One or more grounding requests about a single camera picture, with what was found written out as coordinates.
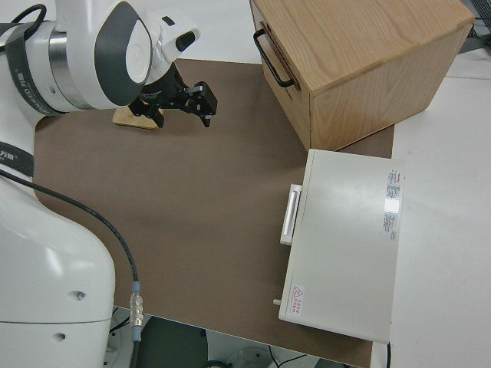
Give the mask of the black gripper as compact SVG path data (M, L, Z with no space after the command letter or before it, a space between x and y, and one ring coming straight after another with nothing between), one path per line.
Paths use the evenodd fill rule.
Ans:
M135 116L133 125L144 129L163 128L164 117L160 108L186 108L198 116L204 127L209 127L216 114L217 99L205 81L193 87L185 84L175 64L158 80L143 87L138 98L130 104Z

